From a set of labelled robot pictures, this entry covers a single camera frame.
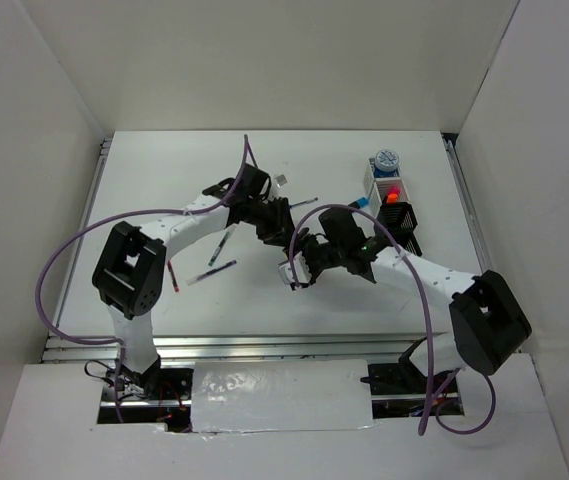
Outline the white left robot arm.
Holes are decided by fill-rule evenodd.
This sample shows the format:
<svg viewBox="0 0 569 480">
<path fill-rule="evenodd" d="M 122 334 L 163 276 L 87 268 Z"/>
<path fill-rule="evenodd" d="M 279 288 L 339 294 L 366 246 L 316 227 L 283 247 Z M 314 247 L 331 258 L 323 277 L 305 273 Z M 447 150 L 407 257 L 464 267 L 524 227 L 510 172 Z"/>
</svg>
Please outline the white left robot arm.
<svg viewBox="0 0 569 480">
<path fill-rule="evenodd" d="M 136 397 L 151 398 L 161 387 L 151 310 L 161 296 L 167 262 L 195 242 L 240 223 L 253 226 L 260 241 L 275 247 L 288 246 L 294 230 L 289 200 L 266 172 L 250 165 L 237 177 L 204 189 L 181 214 L 140 226 L 122 221 L 111 229 L 92 283 L 123 342 L 117 366 Z"/>
</svg>

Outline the purple gel pen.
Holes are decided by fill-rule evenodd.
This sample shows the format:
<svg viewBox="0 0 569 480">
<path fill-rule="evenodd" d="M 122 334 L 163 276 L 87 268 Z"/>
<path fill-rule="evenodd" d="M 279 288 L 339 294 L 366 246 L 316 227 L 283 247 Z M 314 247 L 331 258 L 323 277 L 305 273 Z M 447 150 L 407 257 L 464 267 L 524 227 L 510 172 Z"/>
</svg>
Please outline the purple gel pen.
<svg viewBox="0 0 569 480">
<path fill-rule="evenodd" d="M 198 274 L 198 275 L 188 279 L 187 285 L 192 286 L 192 285 L 199 283 L 199 282 L 201 282 L 207 278 L 210 278 L 210 277 L 212 277 L 212 276 L 214 276 L 220 272 L 223 272 L 223 271 L 235 266 L 236 264 L 237 264 L 236 260 L 231 260 L 231 261 L 224 263 L 223 265 L 220 265 L 220 266 L 215 267 L 215 268 L 211 268 L 206 272 L 203 272 L 201 274 Z"/>
</svg>

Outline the blue cleaning gel jar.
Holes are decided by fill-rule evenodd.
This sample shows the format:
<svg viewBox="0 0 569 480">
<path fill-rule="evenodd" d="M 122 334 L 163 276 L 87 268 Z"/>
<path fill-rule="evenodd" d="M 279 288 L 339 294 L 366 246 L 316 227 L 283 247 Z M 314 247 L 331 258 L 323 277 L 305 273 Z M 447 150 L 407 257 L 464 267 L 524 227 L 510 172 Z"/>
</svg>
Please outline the blue cleaning gel jar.
<svg viewBox="0 0 569 480">
<path fill-rule="evenodd" d="M 400 173 L 400 157 L 389 149 L 376 153 L 373 161 L 373 175 L 375 178 L 397 177 Z"/>
</svg>

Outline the blue ballpoint pen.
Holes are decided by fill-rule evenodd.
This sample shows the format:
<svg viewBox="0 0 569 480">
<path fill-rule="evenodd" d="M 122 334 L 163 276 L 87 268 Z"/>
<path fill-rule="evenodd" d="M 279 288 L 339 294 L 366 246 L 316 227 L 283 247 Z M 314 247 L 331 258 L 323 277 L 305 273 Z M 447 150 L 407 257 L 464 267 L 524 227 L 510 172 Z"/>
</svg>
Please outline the blue ballpoint pen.
<svg viewBox="0 0 569 480">
<path fill-rule="evenodd" d="M 301 206 L 310 205 L 310 204 L 313 204 L 313 203 L 317 202 L 318 200 L 319 200 L 318 197 L 311 198 L 311 199 L 307 199 L 307 200 L 303 200 L 303 201 L 300 201 L 300 202 L 296 202 L 296 203 L 290 204 L 290 205 L 289 205 L 289 208 L 290 208 L 290 209 L 294 209 L 294 208 L 298 208 L 298 207 L 301 207 Z"/>
</svg>

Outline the blue highlighter marker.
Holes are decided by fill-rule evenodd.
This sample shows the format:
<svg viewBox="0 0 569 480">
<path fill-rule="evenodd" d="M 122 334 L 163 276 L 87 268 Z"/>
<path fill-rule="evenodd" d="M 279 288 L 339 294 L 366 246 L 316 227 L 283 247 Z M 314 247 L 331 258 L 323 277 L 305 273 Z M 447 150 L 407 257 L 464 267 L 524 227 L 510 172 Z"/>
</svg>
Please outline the blue highlighter marker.
<svg viewBox="0 0 569 480">
<path fill-rule="evenodd" d="M 349 206 L 352 208 L 362 209 L 369 204 L 368 199 L 366 197 L 360 197 L 352 202 L 349 203 Z"/>
</svg>

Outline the red gel pen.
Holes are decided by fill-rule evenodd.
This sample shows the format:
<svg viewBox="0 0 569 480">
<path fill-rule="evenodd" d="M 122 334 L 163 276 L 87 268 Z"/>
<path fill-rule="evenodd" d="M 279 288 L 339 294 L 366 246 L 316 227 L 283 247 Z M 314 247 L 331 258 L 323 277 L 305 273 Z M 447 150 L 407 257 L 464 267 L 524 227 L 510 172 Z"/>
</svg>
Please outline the red gel pen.
<svg viewBox="0 0 569 480">
<path fill-rule="evenodd" d="M 169 278 L 170 278 L 170 282 L 171 282 L 172 289 L 173 289 L 173 291 L 174 291 L 175 293 L 179 293 L 179 291 L 180 291 L 179 285 L 178 285 L 178 282 L 177 282 L 177 278 L 176 278 L 176 275 L 175 275 L 175 271 L 174 271 L 172 262 L 171 262 L 170 260 L 167 261 L 166 267 L 167 267 L 167 270 L 168 270 L 168 274 L 169 274 Z"/>
</svg>

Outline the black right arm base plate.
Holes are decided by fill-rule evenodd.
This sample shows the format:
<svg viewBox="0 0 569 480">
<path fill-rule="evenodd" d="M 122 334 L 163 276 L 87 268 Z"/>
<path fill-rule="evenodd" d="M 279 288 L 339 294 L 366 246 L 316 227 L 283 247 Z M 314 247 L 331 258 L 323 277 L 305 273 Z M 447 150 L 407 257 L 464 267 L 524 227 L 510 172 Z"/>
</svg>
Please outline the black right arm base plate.
<svg viewBox="0 0 569 480">
<path fill-rule="evenodd" d="M 426 377 L 399 363 L 373 363 L 360 378 L 373 400 L 424 400 Z"/>
</svg>

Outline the green gel pen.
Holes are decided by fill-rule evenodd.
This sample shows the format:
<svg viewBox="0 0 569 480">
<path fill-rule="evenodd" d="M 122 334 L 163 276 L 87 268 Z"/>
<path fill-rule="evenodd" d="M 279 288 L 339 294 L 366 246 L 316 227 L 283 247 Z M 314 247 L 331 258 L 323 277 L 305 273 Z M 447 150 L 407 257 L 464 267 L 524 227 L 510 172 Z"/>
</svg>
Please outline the green gel pen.
<svg viewBox="0 0 569 480">
<path fill-rule="evenodd" d="M 211 258 L 208 261 L 209 267 L 213 267 L 215 265 L 218 257 L 220 256 L 220 254 L 221 254 L 222 250 L 224 249 L 226 243 L 228 242 L 228 240 L 232 236 L 234 230 L 235 230 L 235 226 L 231 226 L 225 231 L 222 239 L 220 240 L 220 242 L 216 246 Z"/>
</svg>

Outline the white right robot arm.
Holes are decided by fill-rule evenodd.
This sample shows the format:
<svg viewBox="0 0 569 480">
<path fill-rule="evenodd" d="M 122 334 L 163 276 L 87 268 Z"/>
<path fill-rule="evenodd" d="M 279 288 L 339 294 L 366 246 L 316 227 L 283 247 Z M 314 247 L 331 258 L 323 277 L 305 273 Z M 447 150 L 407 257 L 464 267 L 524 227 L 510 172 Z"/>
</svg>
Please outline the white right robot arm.
<svg viewBox="0 0 569 480">
<path fill-rule="evenodd" d="M 328 269 L 343 268 L 373 284 L 415 295 L 422 304 L 425 339 L 400 361 L 400 379 L 424 391 L 435 375 L 470 368 L 495 374 L 530 337 L 532 327 L 502 275 L 456 271 L 415 255 L 377 227 L 366 236 L 355 222 L 358 209 L 329 204 L 317 208 L 324 241 L 296 226 L 278 267 L 291 288 L 307 288 Z"/>
</svg>

